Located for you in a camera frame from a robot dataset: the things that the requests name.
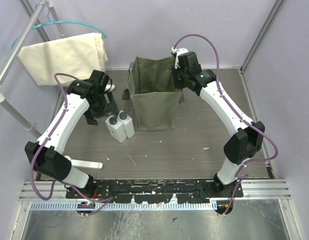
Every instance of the olive green fabric bag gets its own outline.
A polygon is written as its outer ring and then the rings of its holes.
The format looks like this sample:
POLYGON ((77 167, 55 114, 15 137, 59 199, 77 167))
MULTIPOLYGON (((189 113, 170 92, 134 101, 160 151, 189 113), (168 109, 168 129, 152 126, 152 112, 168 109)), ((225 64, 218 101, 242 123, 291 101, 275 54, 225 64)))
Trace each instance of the olive green fabric bag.
POLYGON ((137 117, 136 130, 175 129, 175 114, 181 92, 174 86, 171 67, 174 57, 151 60, 137 57, 123 100, 132 100, 137 117))

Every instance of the bottle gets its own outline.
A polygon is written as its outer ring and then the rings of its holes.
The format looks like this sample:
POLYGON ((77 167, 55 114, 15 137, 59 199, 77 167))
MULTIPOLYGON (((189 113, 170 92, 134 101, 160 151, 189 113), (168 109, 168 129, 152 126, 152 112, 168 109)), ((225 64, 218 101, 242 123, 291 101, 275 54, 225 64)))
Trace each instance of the bottle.
POLYGON ((111 136, 113 136, 120 143, 126 140, 127 136, 125 133, 124 124, 118 121, 116 117, 110 116, 105 120, 105 124, 109 129, 111 136))
POLYGON ((121 110, 118 115, 118 120, 123 123, 127 138, 132 138, 135 135, 133 119, 125 111, 121 110))

